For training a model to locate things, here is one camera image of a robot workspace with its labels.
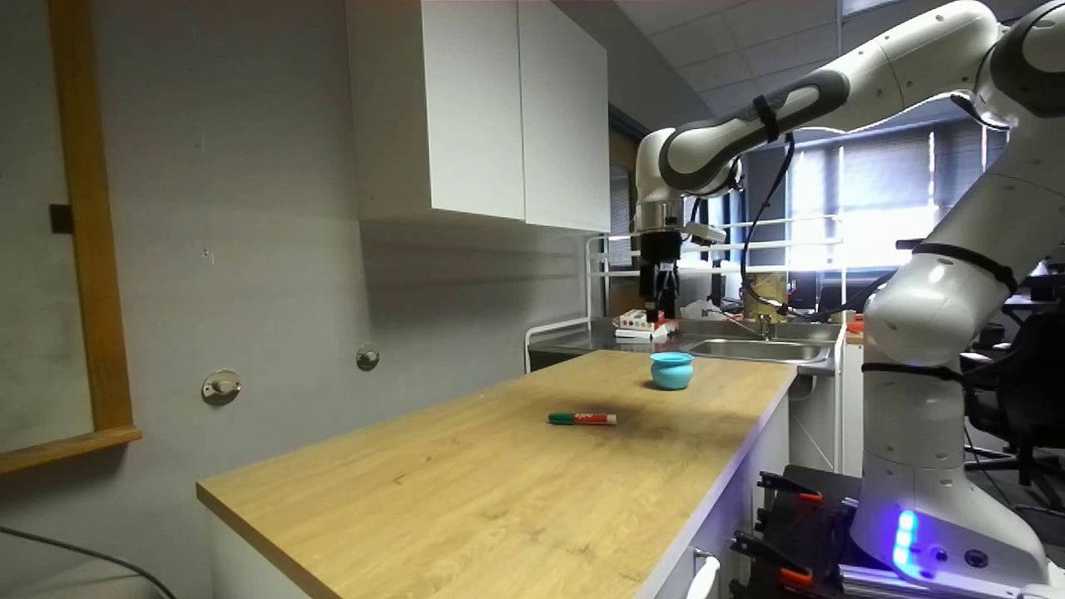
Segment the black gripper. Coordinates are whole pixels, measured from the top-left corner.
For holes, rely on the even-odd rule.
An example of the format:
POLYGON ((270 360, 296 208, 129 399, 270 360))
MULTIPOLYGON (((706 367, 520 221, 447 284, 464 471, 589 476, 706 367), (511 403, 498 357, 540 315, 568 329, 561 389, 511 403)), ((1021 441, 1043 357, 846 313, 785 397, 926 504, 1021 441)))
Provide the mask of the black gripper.
POLYGON ((680 230, 659 230, 640 235, 640 262, 645 266, 645 315, 676 315, 676 286, 680 273, 668 266, 659 273, 661 262, 676 262, 682 254, 682 234, 680 230))

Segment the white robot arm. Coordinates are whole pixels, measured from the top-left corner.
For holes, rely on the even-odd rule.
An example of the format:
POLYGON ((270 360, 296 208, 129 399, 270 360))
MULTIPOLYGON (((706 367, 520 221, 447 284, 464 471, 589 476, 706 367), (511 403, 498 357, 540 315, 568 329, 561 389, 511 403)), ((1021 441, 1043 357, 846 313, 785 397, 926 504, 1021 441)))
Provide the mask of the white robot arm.
POLYGON ((937 98, 1009 144, 864 302, 853 543, 937 597, 1063 599, 1036 528, 964 476, 960 357, 1065 234, 1065 0, 1013 23, 944 0, 732 115, 648 133, 635 188, 641 207, 708 197, 759 144, 873 125, 937 98))

